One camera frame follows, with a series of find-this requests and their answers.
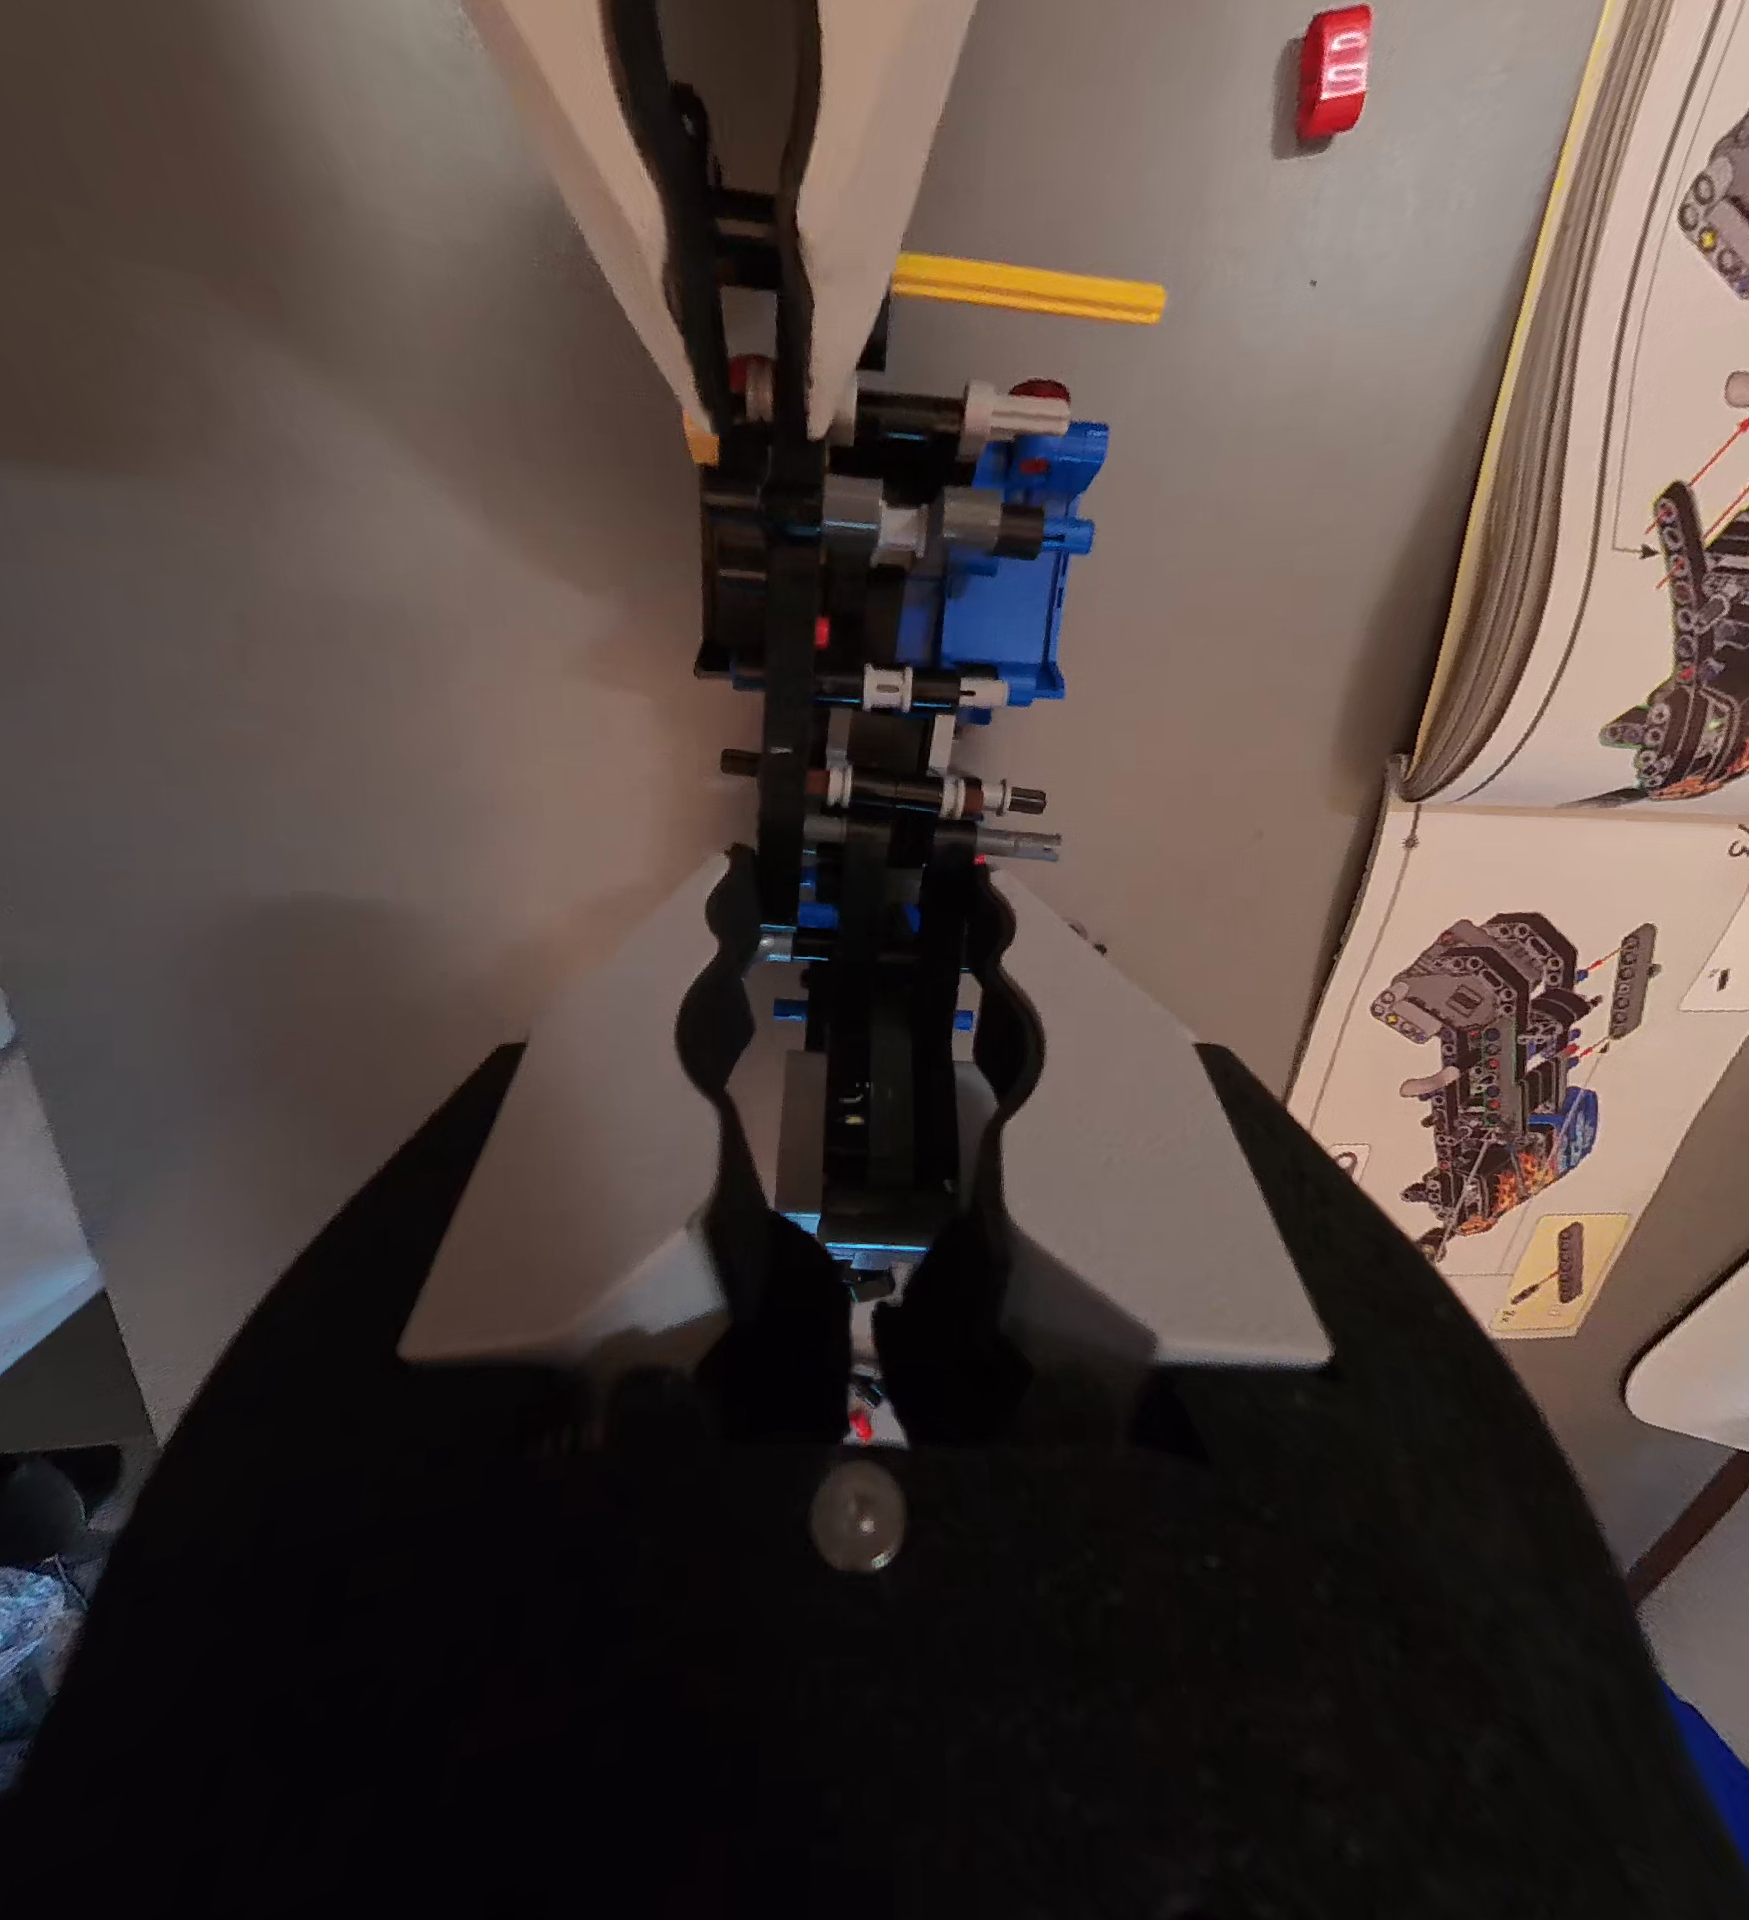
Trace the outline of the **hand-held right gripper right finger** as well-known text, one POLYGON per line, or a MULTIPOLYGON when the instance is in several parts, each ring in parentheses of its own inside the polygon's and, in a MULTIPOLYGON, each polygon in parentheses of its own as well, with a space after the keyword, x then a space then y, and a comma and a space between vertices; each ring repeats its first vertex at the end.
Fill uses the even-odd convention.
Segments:
POLYGON ((875 1315, 901 1429, 1131 1429, 1162 1378, 1330 1372, 1192 1031, 1000 868, 972 970, 972 1182, 875 1315))

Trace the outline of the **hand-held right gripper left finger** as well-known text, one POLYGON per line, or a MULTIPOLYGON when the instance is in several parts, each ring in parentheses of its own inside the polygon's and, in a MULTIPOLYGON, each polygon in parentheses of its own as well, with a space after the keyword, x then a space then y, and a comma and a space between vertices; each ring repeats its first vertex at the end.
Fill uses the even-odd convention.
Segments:
POLYGON ((583 1425, 847 1425, 847 1284, 733 1094, 759 854, 711 857, 535 1020, 397 1355, 549 1372, 583 1425))

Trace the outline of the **black shoe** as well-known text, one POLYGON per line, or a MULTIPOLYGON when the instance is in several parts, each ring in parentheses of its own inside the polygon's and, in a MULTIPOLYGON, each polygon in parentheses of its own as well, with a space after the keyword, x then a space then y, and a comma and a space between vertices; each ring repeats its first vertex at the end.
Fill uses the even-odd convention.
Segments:
POLYGON ((116 1444, 0 1454, 0 1568, 73 1554, 123 1474, 116 1444))

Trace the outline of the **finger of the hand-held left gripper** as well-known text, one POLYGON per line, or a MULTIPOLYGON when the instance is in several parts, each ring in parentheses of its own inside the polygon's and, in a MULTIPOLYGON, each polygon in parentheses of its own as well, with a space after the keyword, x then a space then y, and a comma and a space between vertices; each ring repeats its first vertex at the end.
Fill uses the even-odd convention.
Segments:
POLYGON ((718 440, 722 300, 692 190, 671 178, 682 127, 654 4, 634 4, 636 74, 617 46, 613 3, 471 3, 469 16, 689 435, 718 440))
POLYGON ((793 222, 810 294, 807 435, 839 421, 887 300, 973 3, 819 3, 814 127, 793 222))

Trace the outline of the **small red lego piece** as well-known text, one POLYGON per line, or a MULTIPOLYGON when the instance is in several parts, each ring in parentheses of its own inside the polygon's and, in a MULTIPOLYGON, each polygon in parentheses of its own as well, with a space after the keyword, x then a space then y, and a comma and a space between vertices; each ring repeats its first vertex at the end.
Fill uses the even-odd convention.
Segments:
POLYGON ((1361 125, 1374 53, 1372 3, 1317 10, 1296 57, 1296 141, 1317 146, 1361 125))

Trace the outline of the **lego truck model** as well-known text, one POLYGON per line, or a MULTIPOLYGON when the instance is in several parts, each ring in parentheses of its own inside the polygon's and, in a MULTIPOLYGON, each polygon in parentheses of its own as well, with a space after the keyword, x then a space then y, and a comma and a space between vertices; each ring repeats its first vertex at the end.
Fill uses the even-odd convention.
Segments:
POLYGON ((733 1436, 834 1442, 851 1381, 851 1278, 908 1442, 1137 1442, 1162 1400, 1013 1339, 1006 1129, 1051 1045, 1007 955, 1024 930, 1000 862, 1047 797, 951 760, 1003 707, 1060 693, 1054 635, 1076 514, 1108 432, 1061 386, 865 391, 888 271, 821 374, 821 304, 793 233, 726 202, 692 286, 714 374, 695 669, 762 697, 752 786, 704 916, 714 956, 674 1027, 718 1128, 704 1213, 726 1328, 702 1395, 733 1436))

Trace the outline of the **lego instruction booklet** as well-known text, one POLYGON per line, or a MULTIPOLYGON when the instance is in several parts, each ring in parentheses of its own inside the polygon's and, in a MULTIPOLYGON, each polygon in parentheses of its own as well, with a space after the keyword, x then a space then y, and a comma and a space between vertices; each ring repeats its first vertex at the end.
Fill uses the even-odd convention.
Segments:
POLYGON ((1749 1038, 1749 3, 1607 3, 1291 1114, 1581 1328, 1749 1038))

